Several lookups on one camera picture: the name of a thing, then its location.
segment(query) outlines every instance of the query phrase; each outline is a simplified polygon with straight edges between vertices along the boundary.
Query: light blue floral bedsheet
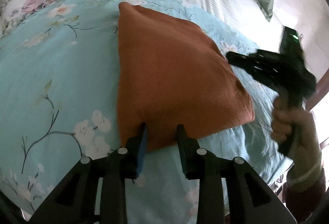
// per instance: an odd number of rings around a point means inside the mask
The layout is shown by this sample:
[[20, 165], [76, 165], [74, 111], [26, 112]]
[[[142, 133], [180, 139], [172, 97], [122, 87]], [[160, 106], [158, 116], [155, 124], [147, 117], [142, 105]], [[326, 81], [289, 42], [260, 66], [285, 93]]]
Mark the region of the light blue floral bedsheet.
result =
[[[60, 0], [0, 40], [0, 189], [33, 213], [84, 155], [119, 148], [118, 4], [127, 1], [198, 24], [218, 45], [250, 53], [257, 45], [184, 0]], [[285, 171], [269, 137], [275, 92], [233, 68], [253, 98], [254, 122], [199, 140], [219, 157], [242, 156], [271, 184]], [[134, 223], [195, 223], [198, 181], [182, 173], [177, 146], [148, 153], [135, 184], [126, 182]], [[228, 210], [227, 193], [224, 191]]]

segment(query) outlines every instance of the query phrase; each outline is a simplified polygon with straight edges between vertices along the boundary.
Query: person's arm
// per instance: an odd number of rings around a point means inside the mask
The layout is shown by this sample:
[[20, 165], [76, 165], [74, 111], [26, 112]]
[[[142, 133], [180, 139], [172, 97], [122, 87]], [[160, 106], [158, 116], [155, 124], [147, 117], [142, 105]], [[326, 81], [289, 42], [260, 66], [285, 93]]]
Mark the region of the person's arm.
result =
[[292, 124], [302, 127], [300, 141], [293, 157], [294, 166], [287, 175], [286, 206], [298, 223], [306, 220], [325, 194], [325, 177], [321, 151], [313, 116], [303, 109], [285, 110], [280, 98], [273, 103], [271, 138], [278, 144], [292, 132]]

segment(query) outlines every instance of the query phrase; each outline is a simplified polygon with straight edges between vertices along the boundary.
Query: orange cloth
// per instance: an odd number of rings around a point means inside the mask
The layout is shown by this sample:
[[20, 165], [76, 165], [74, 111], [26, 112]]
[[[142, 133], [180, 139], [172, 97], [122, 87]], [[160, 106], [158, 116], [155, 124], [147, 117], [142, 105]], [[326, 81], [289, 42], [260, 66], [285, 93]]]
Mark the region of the orange cloth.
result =
[[117, 119], [121, 143], [147, 124], [148, 149], [175, 143], [178, 124], [189, 137], [253, 121], [251, 97], [215, 42], [196, 24], [119, 4], [120, 80]]

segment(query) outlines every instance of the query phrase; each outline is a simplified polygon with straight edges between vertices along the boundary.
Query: sleeve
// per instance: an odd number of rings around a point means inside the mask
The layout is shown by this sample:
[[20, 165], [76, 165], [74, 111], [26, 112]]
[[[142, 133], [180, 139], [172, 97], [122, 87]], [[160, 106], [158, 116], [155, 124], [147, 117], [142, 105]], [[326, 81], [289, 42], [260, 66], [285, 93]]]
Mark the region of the sleeve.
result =
[[283, 196], [286, 206], [297, 220], [297, 223], [305, 221], [319, 205], [326, 192], [324, 169], [321, 164], [304, 181], [291, 184], [293, 181], [293, 168], [288, 172], [287, 189]]

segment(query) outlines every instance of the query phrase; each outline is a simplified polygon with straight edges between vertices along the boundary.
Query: wall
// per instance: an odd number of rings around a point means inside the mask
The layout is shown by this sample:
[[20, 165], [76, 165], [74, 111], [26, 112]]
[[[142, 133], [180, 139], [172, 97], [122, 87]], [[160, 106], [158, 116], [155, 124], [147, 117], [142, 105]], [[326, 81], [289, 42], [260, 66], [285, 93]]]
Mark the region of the wall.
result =
[[274, 0], [283, 25], [302, 35], [307, 66], [317, 80], [329, 68], [329, 6], [325, 0]]

